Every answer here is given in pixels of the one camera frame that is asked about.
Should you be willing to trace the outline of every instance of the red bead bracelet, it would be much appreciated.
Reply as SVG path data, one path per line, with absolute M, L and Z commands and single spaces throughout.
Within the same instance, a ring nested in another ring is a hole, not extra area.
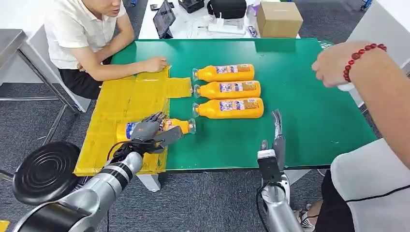
M 354 61 L 359 59 L 360 56 L 363 55 L 366 51 L 370 51 L 371 49 L 374 49 L 376 47 L 378 47 L 381 50 L 387 52 L 387 47 L 384 46 L 384 44 L 381 43 L 381 44 L 377 45 L 375 43 L 372 43 L 371 45 L 367 45 L 367 46 L 365 46 L 364 49 L 360 49 L 358 52 L 355 52 L 351 55 L 352 59 L 349 60 L 348 65 L 345 66 L 345 70 L 343 71 L 343 77 L 345 78 L 345 80 L 347 82 L 351 82 L 350 77 L 349 77 L 349 72 L 350 72 L 351 66 L 354 64 Z

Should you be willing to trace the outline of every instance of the bottle label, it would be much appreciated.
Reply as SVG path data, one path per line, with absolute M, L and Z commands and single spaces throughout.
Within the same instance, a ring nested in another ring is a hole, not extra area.
M 248 64 L 216 66 L 215 68 L 217 69 L 217 73 L 237 73 L 250 71 L 250 66 Z
M 247 110 L 259 108 L 259 103 L 256 99 L 247 99 L 240 101 L 220 101 L 219 106 L 221 111 Z
M 232 91 L 249 91 L 255 90 L 256 85 L 253 81 L 236 82 L 236 83 L 220 83 L 219 89 L 221 93 Z
M 127 137 L 127 139 L 131 139 L 132 132 L 134 131 L 137 123 L 138 122 L 129 122 L 125 126 L 125 136 Z
M 172 120 L 170 119 L 164 119 L 160 124 L 160 131 L 169 130 L 171 128 L 172 128 Z

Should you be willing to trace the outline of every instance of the robotic arm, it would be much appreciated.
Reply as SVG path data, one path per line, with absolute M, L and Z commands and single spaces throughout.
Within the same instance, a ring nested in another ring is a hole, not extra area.
M 156 135 L 164 117 L 158 112 L 138 123 L 132 140 L 123 142 L 113 159 L 82 188 L 58 201 L 39 205 L 25 215 L 13 231 L 94 232 L 120 193 L 141 170 L 144 153 L 160 153 L 182 137 L 179 126 Z
M 167 145 L 182 138 L 179 126 L 156 135 L 164 116 L 158 112 L 138 123 L 131 141 L 120 142 L 123 144 L 114 157 L 82 188 L 55 202 L 39 205 L 26 214 L 13 231 L 94 232 L 120 193 L 141 170 L 144 153 L 160 153 Z M 256 200 L 259 196 L 264 200 L 268 226 L 257 204 L 258 213 L 267 232 L 303 232 L 289 206 L 290 183 L 283 171 L 285 139 L 281 115 L 276 110 L 272 116 L 275 119 L 275 139 L 271 149 L 268 149 L 266 140 L 262 141 L 258 152 L 263 185 L 256 196 Z
M 272 112 L 275 122 L 275 136 L 272 148 L 267 140 L 262 141 L 258 151 L 258 164 L 262 173 L 262 186 L 256 195 L 256 207 L 266 232 L 303 232 L 289 205 L 290 183 L 283 171 L 285 160 L 285 138 L 282 135 L 282 116 L 279 110 Z M 264 200 L 267 224 L 259 210 L 258 198 Z

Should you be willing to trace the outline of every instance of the human hand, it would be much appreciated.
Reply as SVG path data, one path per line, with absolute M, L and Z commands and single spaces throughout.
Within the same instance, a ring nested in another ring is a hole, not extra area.
M 348 61 L 351 60 L 351 55 L 369 44 L 371 43 L 367 41 L 345 42 L 326 48 L 312 64 L 316 78 L 323 81 L 323 85 L 326 87 L 346 84 L 343 71 L 348 65 Z
M 166 62 L 165 57 L 152 57 L 143 61 L 144 71 L 150 73 L 157 73 L 163 70 L 167 65 L 168 63 Z
M 77 63 L 77 68 L 78 68 L 78 70 L 80 70 L 80 72 L 85 71 L 84 67 L 80 63 Z

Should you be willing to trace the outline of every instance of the man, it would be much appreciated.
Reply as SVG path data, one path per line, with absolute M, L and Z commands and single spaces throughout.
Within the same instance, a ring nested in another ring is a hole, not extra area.
M 113 38 L 117 25 L 118 35 Z M 54 0 L 44 23 L 51 61 L 73 93 L 97 99 L 103 81 L 159 72 L 166 58 L 111 65 L 111 57 L 134 40 L 122 0 Z
M 312 65 L 316 77 L 326 87 L 345 84 L 347 61 L 369 44 L 323 50 Z M 384 139 L 336 157 L 322 183 L 323 202 L 299 219 L 316 232 L 410 231 L 410 80 L 379 48 L 355 60 L 349 77 Z

